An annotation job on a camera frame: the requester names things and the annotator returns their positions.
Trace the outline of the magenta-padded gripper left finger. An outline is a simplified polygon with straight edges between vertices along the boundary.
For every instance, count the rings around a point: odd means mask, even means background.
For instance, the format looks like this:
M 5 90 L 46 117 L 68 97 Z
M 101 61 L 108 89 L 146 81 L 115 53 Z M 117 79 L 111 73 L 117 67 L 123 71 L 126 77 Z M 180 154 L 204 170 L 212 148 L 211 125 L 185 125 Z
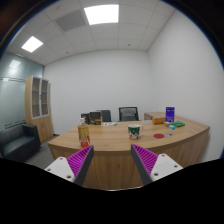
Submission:
M 88 146 L 69 157 L 58 157 L 46 171 L 82 186 L 94 156 L 94 147 Z

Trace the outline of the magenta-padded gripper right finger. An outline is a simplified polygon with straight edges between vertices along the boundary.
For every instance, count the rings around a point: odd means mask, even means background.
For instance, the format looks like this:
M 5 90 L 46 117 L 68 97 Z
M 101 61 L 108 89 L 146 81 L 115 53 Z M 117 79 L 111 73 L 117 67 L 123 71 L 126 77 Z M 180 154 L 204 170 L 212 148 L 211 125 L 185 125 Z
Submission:
M 131 145 L 131 155 L 143 185 L 148 185 L 182 169 L 182 166 L 167 154 L 157 155 L 135 144 Z

